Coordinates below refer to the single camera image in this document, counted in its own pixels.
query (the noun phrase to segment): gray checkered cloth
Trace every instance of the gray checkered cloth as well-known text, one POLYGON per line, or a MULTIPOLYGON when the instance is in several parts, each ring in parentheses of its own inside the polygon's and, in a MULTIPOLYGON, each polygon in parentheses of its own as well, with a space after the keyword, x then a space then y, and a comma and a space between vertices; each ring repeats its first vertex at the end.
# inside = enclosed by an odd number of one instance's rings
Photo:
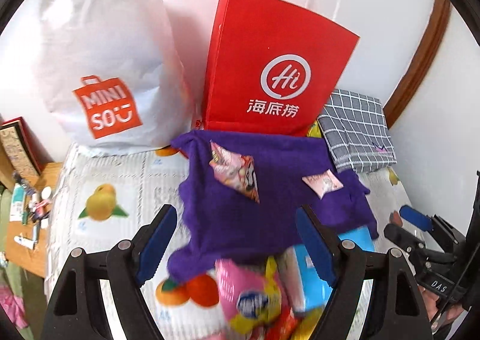
POLYGON ((373 172, 397 163, 380 100, 335 89, 318 123, 338 172, 373 172))

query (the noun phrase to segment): wooden desk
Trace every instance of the wooden desk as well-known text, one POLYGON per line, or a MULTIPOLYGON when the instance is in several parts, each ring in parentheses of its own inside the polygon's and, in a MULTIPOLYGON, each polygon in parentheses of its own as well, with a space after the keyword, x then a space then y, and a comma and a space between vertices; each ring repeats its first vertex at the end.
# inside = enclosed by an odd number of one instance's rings
MULTIPOLYGON (((61 162, 48 163, 34 188, 40 192, 44 187, 50 186, 52 187, 52 190, 55 191, 54 188, 57 185, 58 176, 62 169, 61 167, 61 162)), ((18 266, 25 268, 27 271, 44 278, 48 229, 40 229, 39 240, 35 245, 34 250, 21 246, 14 241, 14 237, 20 235, 31 239, 32 233, 33 225, 31 223, 24 226, 21 222, 9 222, 5 244, 5 255, 7 260, 10 260, 18 266)))

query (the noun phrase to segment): white plastic bag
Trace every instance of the white plastic bag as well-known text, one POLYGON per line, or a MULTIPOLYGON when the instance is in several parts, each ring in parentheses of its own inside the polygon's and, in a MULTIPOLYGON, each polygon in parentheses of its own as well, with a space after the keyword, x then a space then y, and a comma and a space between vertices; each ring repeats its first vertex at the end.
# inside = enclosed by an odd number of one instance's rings
POLYGON ((48 110, 90 155, 169 145, 190 130, 162 0, 40 0, 35 76, 48 110))

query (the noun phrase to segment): blue oval label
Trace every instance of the blue oval label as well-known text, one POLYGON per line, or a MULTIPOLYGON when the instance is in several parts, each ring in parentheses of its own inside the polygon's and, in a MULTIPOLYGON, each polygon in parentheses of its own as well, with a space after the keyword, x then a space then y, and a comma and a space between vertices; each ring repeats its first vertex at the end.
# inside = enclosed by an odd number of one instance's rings
POLYGON ((268 302, 268 295, 262 292, 242 292, 237 301, 237 310, 244 317, 256 319, 268 307, 268 302))

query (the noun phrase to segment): white circle logo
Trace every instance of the white circle logo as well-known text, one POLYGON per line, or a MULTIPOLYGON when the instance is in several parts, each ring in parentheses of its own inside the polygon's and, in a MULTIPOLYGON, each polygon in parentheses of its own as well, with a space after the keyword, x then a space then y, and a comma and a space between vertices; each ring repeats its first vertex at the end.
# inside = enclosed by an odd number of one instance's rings
POLYGON ((310 69, 310 65, 306 60, 304 60, 301 56, 298 56, 295 54, 285 54, 285 55, 280 55, 279 57, 270 61, 270 63, 268 63, 267 66, 265 66, 265 69, 263 70, 262 75, 260 76, 260 84, 262 85, 263 91, 268 96, 273 97, 274 99, 277 99, 277 100, 289 100, 303 93, 303 91, 307 88, 310 82, 310 77, 311 77, 311 69, 310 69), (268 86, 267 79, 268 79, 268 75, 270 74, 270 71, 278 63, 281 63, 284 61, 295 61, 303 66, 303 69, 305 70, 305 80, 300 87, 296 85, 296 82, 299 80, 301 73, 297 69, 292 68, 292 65, 286 65, 285 68, 280 73, 278 73, 278 75, 272 77, 272 86, 271 87, 268 86), (294 91, 293 93, 287 96, 282 96, 281 94, 275 92, 277 88, 285 89, 287 86, 289 87, 289 89, 296 90, 296 91, 294 91))

